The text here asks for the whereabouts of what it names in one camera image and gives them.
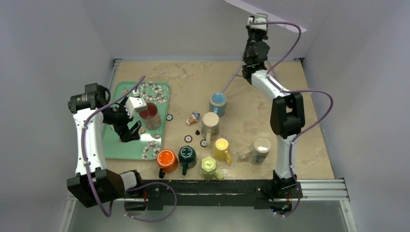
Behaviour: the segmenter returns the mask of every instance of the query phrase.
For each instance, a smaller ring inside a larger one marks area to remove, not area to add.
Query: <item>white mug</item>
[[[211,141],[219,135],[219,116],[214,112],[205,113],[202,116],[202,137],[206,140],[206,146],[211,146]]]
[[[266,138],[258,138],[245,150],[237,152],[241,160],[249,159],[253,165],[262,164],[269,155],[272,145]]]

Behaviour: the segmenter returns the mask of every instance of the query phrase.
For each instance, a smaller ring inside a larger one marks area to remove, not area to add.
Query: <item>orange mug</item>
[[[171,173],[178,167],[176,154],[170,149],[164,149],[157,155],[157,164],[160,167],[160,178],[164,178],[166,173]]]

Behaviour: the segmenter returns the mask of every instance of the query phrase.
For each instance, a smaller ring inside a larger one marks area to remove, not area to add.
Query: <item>beige mug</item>
[[[262,164],[269,155],[272,145],[266,138],[258,138],[245,150],[237,152],[241,160],[249,159],[253,165]]]
[[[219,116],[213,112],[205,113],[202,116],[202,137],[206,140],[206,146],[211,146],[211,141],[217,139],[219,135]]]
[[[226,160],[229,164],[232,163],[231,154],[229,154],[229,142],[226,139],[220,138],[215,141],[212,154],[217,160]]]

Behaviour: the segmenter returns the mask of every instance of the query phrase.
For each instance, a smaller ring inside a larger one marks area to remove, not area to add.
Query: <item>table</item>
[[[221,92],[240,62],[131,62],[120,63],[114,86],[122,81],[137,81],[146,75],[145,81],[165,81],[171,86],[168,113],[174,116],[166,122],[163,148],[176,153],[182,146],[190,145],[197,153],[197,165],[182,175],[181,166],[164,179],[202,179],[200,161],[212,156],[209,148],[202,148],[202,137],[195,135],[201,123],[191,126],[186,120],[192,112],[204,114],[209,109],[209,98]],[[300,62],[284,62],[276,68],[279,82],[290,90],[306,89],[308,85]],[[246,149],[258,137],[269,138],[272,150],[262,165],[254,166],[238,161],[233,155],[233,164],[218,161],[225,179],[270,179],[276,163],[277,142],[269,120],[271,101],[257,88],[237,77],[225,91],[226,114],[220,119],[220,138],[226,138],[231,153]],[[317,120],[310,94],[303,94],[306,125]],[[193,141],[186,143],[184,137],[191,135]],[[300,179],[333,179],[333,172],[319,126],[314,127],[297,142],[295,169]],[[158,179],[159,167],[154,160],[108,159],[108,169],[116,173],[137,170],[143,179]]]

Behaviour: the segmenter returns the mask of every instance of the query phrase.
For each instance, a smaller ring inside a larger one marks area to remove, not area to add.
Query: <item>yellow mug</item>
[[[231,155],[229,154],[228,140],[220,138],[215,141],[212,154],[217,160],[226,160],[229,164],[232,163]]]

